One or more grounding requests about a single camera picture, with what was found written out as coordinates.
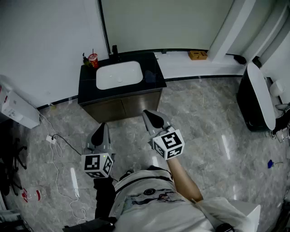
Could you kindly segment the black and white bathtub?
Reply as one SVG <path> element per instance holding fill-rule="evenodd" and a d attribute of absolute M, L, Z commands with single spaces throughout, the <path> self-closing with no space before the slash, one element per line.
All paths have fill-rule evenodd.
<path fill-rule="evenodd" d="M 237 103 L 250 131 L 274 130 L 276 117 L 268 86 L 261 70 L 253 62 L 248 63 L 242 76 Z"/>

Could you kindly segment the black oblong object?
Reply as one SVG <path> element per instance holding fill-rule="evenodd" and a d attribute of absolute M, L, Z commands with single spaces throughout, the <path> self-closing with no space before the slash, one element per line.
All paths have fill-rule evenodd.
<path fill-rule="evenodd" d="M 236 60 L 239 64 L 245 65 L 247 63 L 246 59 L 240 55 L 234 55 L 234 60 Z"/>

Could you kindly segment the black faucet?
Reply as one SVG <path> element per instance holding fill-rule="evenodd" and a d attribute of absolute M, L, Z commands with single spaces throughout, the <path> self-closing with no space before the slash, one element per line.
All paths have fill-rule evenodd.
<path fill-rule="evenodd" d="M 117 45 L 112 46 L 112 54 L 109 55 L 109 58 L 115 63 L 118 63 L 121 61 L 121 58 L 118 53 Z"/>

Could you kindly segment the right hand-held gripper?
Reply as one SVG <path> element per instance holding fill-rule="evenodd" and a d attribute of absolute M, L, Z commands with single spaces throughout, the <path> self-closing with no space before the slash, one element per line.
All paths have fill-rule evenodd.
<path fill-rule="evenodd" d="M 181 132 L 171 126 L 166 115 L 143 110 L 142 117 L 150 134 L 149 144 L 157 154 L 169 160 L 183 153 L 185 142 Z"/>

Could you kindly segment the person's left forearm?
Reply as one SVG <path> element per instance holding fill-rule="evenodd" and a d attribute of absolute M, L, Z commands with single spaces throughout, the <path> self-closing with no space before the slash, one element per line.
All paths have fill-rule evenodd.
<path fill-rule="evenodd" d="M 113 178 L 109 176 L 94 179 L 94 189 L 97 191 L 95 218 L 106 218 L 110 214 L 116 197 Z"/>

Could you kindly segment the black-topped wooden vanity cabinet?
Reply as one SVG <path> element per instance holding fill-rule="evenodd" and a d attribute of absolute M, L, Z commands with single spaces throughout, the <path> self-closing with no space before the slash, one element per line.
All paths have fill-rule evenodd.
<path fill-rule="evenodd" d="M 100 90 L 96 87 L 96 69 L 86 65 L 81 66 L 78 88 L 78 104 L 82 107 L 88 104 L 121 99 L 137 94 L 162 91 L 166 88 L 165 79 L 154 53 L 121 54 L 121 62 L 137 61 L 140 64 L 143 79 L 138 84 Z M 156 73 L 156 83 L 145 82 L 145 71 Z"/>

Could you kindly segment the white box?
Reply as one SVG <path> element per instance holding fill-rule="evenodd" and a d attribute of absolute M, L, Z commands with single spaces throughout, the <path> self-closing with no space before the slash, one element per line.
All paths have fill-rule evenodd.
<path fill-rule="evenodd" d="M 255 227 L 254 232 L 257 232 L 260 220 L 261 206 L 259 204 L 238 200 L 231 200 L 231 204 L 250 219 Z"/>

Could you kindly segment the red paper cup with straw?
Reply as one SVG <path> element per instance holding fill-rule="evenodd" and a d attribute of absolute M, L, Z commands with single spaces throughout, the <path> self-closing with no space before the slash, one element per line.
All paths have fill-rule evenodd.
<path fill-rule="evenodd" d="M 97 69 L 99 67 L 97 54 L 94 52 L 94 50 L 92 50 L 92 54 L 88 56 L 88 60 L 90 61 L 93 68 Z"/>

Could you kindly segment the small blue object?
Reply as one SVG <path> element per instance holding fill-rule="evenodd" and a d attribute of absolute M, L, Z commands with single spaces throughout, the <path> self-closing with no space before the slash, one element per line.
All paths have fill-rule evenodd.
<path fill-rule="evenodd" d="M 283 164 L 283 163 L 284 162 L 274 162 L 273 160 L 269 160 L 267 166 L 270 169 L 270 168 L 274 167 L 277 164 Z"/>

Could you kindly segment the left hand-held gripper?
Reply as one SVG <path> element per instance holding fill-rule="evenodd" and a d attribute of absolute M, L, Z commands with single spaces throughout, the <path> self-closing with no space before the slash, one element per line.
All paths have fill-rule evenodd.
<path fill-rule="evenodd" d="M 115 153 L 110 148 L 110 134 L 107 123 L 89 134 L 85 154 L 82 158 L 82 169 L 91 178 L 108 178 L 115 161 Z"/>

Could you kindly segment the dark soap bottle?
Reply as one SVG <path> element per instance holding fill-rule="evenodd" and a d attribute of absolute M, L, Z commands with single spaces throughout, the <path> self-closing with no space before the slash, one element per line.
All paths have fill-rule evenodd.
<path fill-rule="evenodd" d="M 82 54 L 82 56 L 83 56 L 83 63 L 84 63 L 84 65 L 86 65 L 86 66 L 88 66 L 88 67 L 91 67 L 92 64 L 91 64 L 91 62 L 89 61 L 89 59 L 85 56 L 84 53 Z"/>

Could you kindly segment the person's right forearm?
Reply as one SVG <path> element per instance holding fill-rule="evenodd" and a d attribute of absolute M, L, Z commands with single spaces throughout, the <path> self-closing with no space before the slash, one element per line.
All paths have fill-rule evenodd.
<path fill-rule="evenodd" d="M 190 201 L 199 202 L 203 200 L 202 194 L 196 183 L 190 178 L 177 158 L 167 160 L 167 165 L 172 174 L 175 188 L 178 193 Z"/>

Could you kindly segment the white floor appliance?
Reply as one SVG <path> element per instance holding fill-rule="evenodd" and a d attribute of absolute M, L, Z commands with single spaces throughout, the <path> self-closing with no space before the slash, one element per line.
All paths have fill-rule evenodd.
<path fill-rule="evenodd" d="M 29 102 L 29 94 L 20 90 L 7 76 L 0 74 L 0 113 L 29 128 L 40 125 L 38 110 Z"/>

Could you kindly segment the black waist pack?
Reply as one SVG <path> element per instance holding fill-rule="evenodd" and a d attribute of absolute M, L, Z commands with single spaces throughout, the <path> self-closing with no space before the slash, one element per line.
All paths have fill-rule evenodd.
<path fill-rule="evenodd" d="M 65 226 L 63 232 L 112 232 L 115 229 L 115 217 L 101 217 L 75 226 Z"/>

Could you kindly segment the small wooden box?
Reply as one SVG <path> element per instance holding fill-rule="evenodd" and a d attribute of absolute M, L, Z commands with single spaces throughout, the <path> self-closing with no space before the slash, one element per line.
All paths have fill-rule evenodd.
<path fill-rule="evenodd" d="M 206 60 L 208 58 L 205 51 L 189 51 L 188 56 L 191 60 Z"/>

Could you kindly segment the white sink basin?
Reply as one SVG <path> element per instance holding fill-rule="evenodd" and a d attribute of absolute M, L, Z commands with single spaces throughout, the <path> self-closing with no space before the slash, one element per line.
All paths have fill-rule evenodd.
<path fill-rule="evenodd" d="M 137 61 L 111 64 L 96 72 L 96 87 L 100 90 L 138 84 L 143 74 Z"/>

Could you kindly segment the white round container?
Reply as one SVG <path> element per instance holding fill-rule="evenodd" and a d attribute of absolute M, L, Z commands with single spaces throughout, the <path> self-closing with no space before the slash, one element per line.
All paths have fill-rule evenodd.
<path fill-rule="evenodd" d="M 269 91 L 273 97 L 278 97 L 284 93 L 285 89 L 286 89 L 285 82 L 283 80 L 276 80 L 270 86 Z"/>

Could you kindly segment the clear bottle with red label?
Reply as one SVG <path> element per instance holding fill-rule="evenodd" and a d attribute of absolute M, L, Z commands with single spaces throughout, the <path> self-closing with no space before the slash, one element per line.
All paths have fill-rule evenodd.
<path fill-rule="evenodd" d="M 47 196 L 46 190 L 41 186 L 23 188 L 21 192 L 21 197 L 27 203 L 40 202 L 46 196 Z"/>

